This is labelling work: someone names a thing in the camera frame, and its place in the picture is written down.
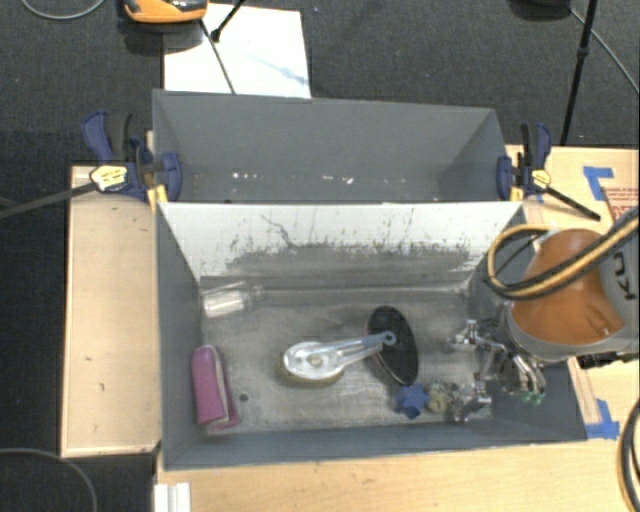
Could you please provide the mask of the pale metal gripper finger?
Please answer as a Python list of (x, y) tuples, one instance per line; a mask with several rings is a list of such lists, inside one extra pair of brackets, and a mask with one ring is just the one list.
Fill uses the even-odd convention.
[(454, 401), (451, 413), (452, 420), (456, 423), (467, 422), (471, 414), (475, 414), (491, 404), (492, 397), (485, 383), (474, 383), (465, 386)]
[(449, 346), (454, 351), (471, 351), (477, 348), (480, 341), (478, 322), (467, 320), (465, 327), (454, 335)]

